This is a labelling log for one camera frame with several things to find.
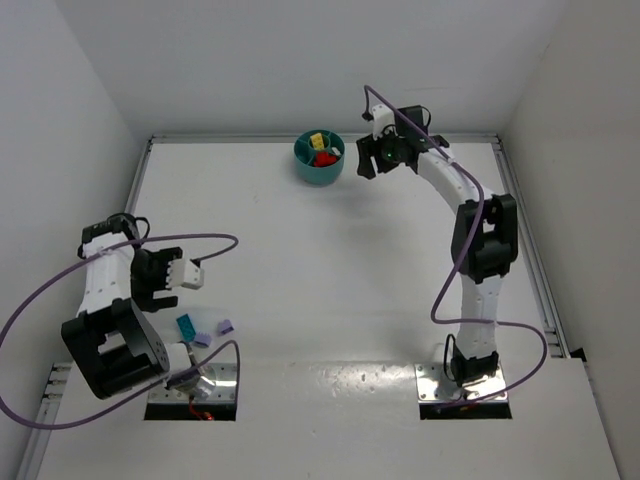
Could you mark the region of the teal lego brick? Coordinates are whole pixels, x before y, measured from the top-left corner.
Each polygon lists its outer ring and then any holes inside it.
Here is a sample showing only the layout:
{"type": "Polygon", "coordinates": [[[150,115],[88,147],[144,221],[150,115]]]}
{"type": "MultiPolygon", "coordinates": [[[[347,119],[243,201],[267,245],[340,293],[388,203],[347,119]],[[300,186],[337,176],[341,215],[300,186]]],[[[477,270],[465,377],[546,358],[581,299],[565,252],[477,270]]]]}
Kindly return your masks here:
{"type": "Polygon", "coordinates": [[[193,322],[188,314],[181,315],[176,319],[176,324],[182,336],[182,339],[191,343],[194,341],[197,331],[193,325],[193,322]]]}

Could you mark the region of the long red lego brick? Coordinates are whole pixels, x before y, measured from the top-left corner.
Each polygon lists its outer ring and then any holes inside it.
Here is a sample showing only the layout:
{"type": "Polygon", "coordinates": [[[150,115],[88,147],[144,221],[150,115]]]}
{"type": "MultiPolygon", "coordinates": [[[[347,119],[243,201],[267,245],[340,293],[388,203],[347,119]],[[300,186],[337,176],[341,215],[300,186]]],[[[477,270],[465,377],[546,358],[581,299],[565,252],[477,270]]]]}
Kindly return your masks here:
{"type": "Polygon", "coordinates": [[[325,166],[327,166],[326,164],[326,160],[325,160],[325,156],[326,156],[326,152],[320,152],[318,153],[313,161],[313,166],[316,168],[323,168],[325,166]]]}

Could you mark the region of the long yellow lego brick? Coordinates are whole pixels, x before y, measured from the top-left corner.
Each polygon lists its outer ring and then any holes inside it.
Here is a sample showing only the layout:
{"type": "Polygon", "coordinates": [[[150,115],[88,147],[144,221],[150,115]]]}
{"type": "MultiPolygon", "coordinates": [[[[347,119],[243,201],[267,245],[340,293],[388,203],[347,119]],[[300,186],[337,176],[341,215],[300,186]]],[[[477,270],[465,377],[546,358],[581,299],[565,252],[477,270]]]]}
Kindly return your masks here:
{"type": "Polygon", "coordinates": [[[324,136],[321,132],[316,132],[309,137],[310,146],[316,150],[321,151],[325,149],[324,136]]]}

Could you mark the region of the purple lego brick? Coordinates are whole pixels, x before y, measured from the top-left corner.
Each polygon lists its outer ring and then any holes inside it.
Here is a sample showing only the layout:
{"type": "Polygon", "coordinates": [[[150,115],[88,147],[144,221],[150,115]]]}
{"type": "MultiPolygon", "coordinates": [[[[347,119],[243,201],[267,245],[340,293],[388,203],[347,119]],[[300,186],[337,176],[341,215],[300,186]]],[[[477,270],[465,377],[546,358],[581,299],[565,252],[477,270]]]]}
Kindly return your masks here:
{"type": "Polygon", "coordinates": [[[227,335],[235,330],[230,319],[224,319],[217,324],[216,333],[218,336],[227,335]]]}

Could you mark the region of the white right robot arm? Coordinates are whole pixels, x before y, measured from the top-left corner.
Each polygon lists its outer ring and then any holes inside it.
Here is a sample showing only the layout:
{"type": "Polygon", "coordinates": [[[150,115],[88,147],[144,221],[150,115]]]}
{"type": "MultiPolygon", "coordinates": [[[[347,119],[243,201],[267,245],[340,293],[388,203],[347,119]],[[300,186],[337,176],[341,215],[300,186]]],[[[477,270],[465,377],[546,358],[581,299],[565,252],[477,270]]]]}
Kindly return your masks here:
{"type": "Polygon", "coordinates": [[[426,180],[455,215],[451,240],[453,272],[460,279],[461,317],[457,334],[445,344],[444,373],[458,386],[494,375],[499,366],[495,340],[498,296],[503,278],[518,256],[517,204],[497,195],[453,157],[440,135],[429,137],[420,106],[393,111],[378,104],[363,114],[371,134],[356,143],[357,173],[366,179],[404,165],[426,180]]]}

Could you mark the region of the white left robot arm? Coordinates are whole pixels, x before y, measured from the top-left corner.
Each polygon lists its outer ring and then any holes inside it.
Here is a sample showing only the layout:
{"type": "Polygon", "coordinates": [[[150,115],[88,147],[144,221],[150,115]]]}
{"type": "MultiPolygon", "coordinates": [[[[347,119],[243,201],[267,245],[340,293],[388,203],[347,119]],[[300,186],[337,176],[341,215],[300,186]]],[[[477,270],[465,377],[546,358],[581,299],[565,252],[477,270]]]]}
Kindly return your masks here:
{"type": "Polygon", "coordinates": [[[154,294],[204,285],[201,262],[182,248],[143,248],[137,222],[128,213],[83,229],[78,256],[87,266],[76,317],[61,327],[62,339],[89,388],[107,399],[170,371],[170,354],[145,317],[173,308],[176,296],[154,294]]]}

